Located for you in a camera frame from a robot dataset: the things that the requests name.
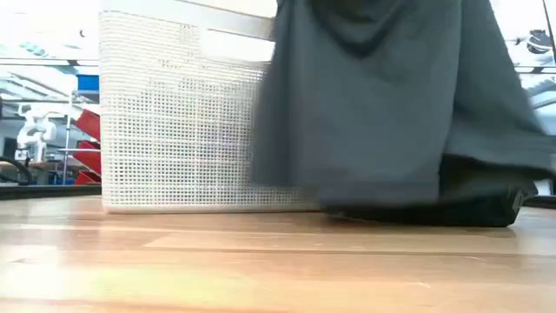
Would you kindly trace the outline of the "grey printed garment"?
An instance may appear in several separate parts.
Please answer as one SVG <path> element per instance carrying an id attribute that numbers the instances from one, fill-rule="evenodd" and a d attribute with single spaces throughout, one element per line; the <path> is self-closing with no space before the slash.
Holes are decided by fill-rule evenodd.
<path id="1" fill-rule="evenodd" d="M 548 178 L 490 0 L 276 0 L 253 117 L 255 183 L 401 206 Z"/>

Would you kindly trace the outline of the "white perforated plastic basket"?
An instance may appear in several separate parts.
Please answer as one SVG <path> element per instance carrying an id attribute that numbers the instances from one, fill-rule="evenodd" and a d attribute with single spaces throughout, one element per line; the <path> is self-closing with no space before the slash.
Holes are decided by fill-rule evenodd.
<path id="1" fill-rule="evenodd" d="M 312 211 L 249 181 L 251 107 L 272 19 L 245 2 L 103 0 L 103 207 L 109 213 Z"/>

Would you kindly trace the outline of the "black garment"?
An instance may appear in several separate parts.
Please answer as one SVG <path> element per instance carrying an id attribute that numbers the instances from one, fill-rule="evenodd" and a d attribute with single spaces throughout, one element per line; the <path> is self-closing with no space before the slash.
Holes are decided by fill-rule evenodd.
<path id="1" fill-rule="evenodd" d="M 537 195 L 536 170 L 445 156 L 439 171 L 440 200 L 401 207 L 328 205 L 332 218 L 442 227 L 504 228 L 529 197 Z"/>

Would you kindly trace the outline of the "red angled rack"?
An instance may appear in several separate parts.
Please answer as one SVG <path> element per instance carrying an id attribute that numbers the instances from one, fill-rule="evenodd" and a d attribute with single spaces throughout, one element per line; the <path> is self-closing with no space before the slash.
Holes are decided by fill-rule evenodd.
<path id="1" fill-rule="evenodd" d="M 102 181 L 100 116 L 90 110 L 84 110 L 75 121 L 75 125 L 93 138 L 93 140 L 79 141 L 77 152 L 73 154 L 73 157 L 87 168 L 78 172 L 76 185 L 100 184 Z"/>

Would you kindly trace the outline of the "blue plastic bin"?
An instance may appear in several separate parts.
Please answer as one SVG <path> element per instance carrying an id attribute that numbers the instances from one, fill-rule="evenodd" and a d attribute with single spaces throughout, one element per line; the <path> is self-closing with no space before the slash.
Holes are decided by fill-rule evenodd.
<path id="1" fill-rule="evenodd" d="M 77 90 L 84 92 L 98 92 L 100 90 L 100 80 L 98 75 L 78 74 Z"/>

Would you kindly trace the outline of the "black and yellow round device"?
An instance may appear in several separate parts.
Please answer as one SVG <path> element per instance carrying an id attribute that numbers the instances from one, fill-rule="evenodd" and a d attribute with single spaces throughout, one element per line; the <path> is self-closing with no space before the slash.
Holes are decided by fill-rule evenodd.
<path id="1" fill-rule="evenodd" d="M 546 30 L 530 30 L 526 47 L 533 54 L 546 54 L 554 48 L 553 38 Z"/>

